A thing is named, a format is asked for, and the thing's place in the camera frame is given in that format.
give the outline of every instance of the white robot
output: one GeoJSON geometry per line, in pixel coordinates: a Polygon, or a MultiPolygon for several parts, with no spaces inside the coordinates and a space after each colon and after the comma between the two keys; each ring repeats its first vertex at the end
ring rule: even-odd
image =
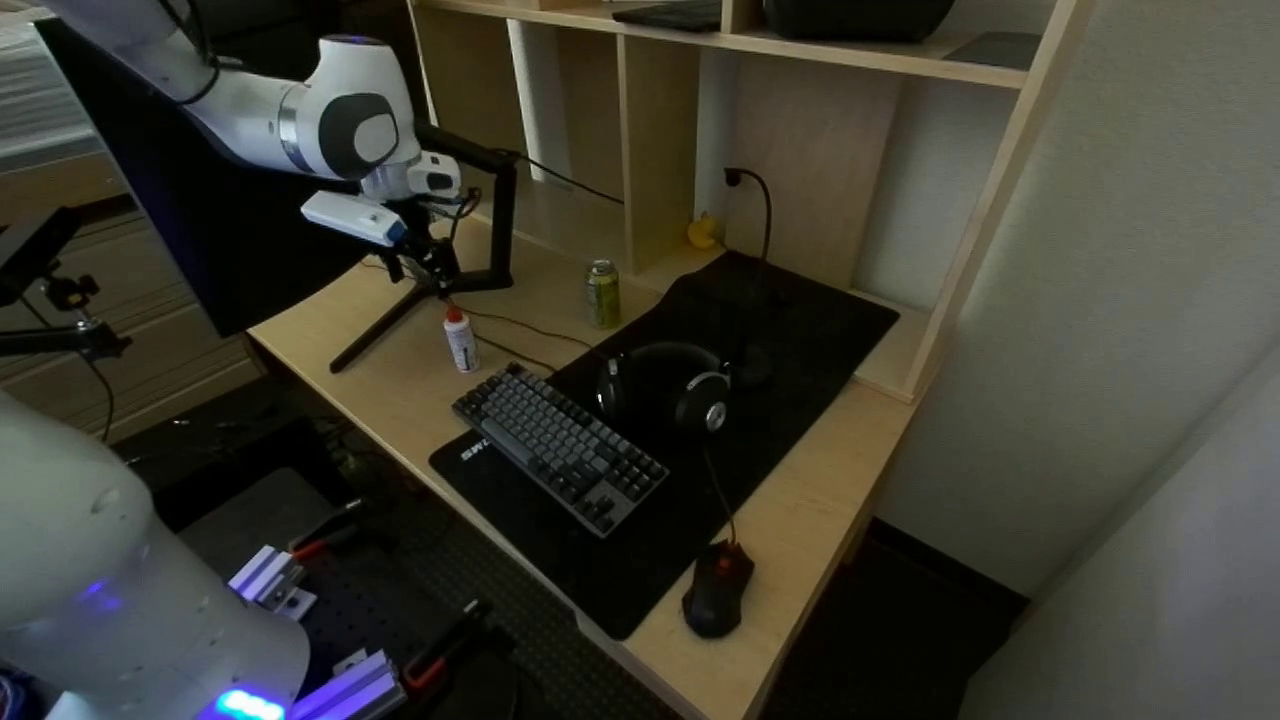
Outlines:
{"type": "MultiPolygon", "coordinates": [[[[302,214],[373,242],[393,199],[454,199],[450,154],[412,132],[383,42],[321,38],[302,85],[214,69],[158,0],[46,0],[64,25],[273,173],[349,178],[302,214]]],[[[307,666],[295,625],[248,608],[150,510],[146,488],[95,439],[0,390],[0,662],[58,687],[58,720],[282,715],[307,666]]]]}

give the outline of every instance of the blue light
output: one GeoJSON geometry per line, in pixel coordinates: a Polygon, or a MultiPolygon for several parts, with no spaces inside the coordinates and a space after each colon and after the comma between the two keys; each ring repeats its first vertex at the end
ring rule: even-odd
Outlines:
{"type": "Polygon", "coordinates": [[[264,694],[250,694],[243,687],[226,687],[211,698],[214,715],[222,720],[282,720],[282,706],[264,698],[264,694]]]}

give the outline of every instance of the shelf panel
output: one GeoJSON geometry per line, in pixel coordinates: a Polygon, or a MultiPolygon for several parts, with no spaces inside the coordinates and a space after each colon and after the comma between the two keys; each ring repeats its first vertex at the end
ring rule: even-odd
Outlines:
{"type": "Polygon", "coordinates": [[[464,13],[464,16],[493,16],[493,20],[522,20],[549,26],[576,26],[576,31],[607,31],[607,36],[644,36],[665,42],[693,42],[715,51],[742,51],[742,57],[776,57],[776,61],[805,61],[805,65],[837,65],[837,69],[866,69],[890,77],[921,77],[944,85],[976,85],[976,87],[1007,87],[1018,91],[1027,73],[952,61],[976,36],[932,36],[924,42],[798,42],[773,31],[660,31],[660,26],[633,26],[613,20],[613,9],[534,9],[526,0],[418,0],[427,9],[464,13]]]}

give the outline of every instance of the white wall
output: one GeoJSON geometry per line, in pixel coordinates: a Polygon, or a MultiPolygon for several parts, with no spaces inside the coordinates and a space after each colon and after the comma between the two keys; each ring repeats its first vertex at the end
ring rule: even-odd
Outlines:
{"type": "Polygon", "coordinates": [[[1277,0],[1099,0],[884,521],[1034,590],[1273,345],[1277,26],[1277,0]]]}
{"type": "Polygon", "coordinates": [[[1280,354],[965,694],[965,720],[1280,715],[1280,354]]]}

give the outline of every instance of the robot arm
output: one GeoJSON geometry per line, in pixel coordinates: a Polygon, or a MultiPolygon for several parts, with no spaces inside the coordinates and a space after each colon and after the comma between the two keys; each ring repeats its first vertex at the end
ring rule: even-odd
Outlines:
{"type": "Polygon", "coordinates": [[[361,196],[316,205],[316,222],[393,249],[393,199],[454,205],[450,154],[417,144],[412,101],[389,42],[321,38],[316,73],[295,80],[211,65],[158,0],[46,0],[64,25],[180,105],[206,141],[257,169],[361,184],[361,196]]]}

